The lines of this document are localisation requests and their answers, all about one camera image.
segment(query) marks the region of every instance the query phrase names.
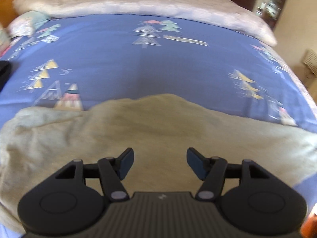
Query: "blue duvet cover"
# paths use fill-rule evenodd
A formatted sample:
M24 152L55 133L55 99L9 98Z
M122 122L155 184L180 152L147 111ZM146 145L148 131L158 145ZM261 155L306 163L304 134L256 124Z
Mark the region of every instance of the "blue duvet cover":
M257 39L190 20L90 15L51 20L1 58L0 127L29 106L88 110L109 99L171 93L205 108L317 132L303 91ZM297 188L310 207L317 176Z

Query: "small pillow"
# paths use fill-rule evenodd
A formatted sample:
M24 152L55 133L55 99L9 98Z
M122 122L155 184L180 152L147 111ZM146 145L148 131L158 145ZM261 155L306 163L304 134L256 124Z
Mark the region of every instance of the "small pillow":
M50 17L41 12L30 11L26 12L8 26L8 32L11 38L17 36L32 36L35 31L44 23L48 22Z
M6 33L6 31L4 30L4 28L2 27L2 25L0 24L0 55L2 54L2 52L10 45L10 39Z

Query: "black cloth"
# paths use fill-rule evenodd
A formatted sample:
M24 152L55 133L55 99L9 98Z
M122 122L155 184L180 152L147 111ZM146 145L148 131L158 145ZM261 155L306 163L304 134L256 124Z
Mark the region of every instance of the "black cloth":
M11 63L7 61L0 61L0 91L4 87L5 83L8 81L11 70Z

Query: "wall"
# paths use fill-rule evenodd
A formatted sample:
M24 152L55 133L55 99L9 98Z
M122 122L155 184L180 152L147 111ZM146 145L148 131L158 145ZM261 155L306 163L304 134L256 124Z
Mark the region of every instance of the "wall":
M306 49L317 52L316 5L317 0L286 0L274 31L278 41L275 50L302 81L306 67L301 60Z

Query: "beige blanket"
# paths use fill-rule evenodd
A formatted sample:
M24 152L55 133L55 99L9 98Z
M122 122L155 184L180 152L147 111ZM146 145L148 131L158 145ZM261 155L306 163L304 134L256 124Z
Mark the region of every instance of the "beige blanket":
M251 158L290 186L317 171L317 134L207 110L170 94L107 101L87 112L26 108L0 137L0 222L18 232L23 194L74 158L94 163L127 147L135 151L124 180L131 194L194 193L201 181L186 163L188 147L230 163Z

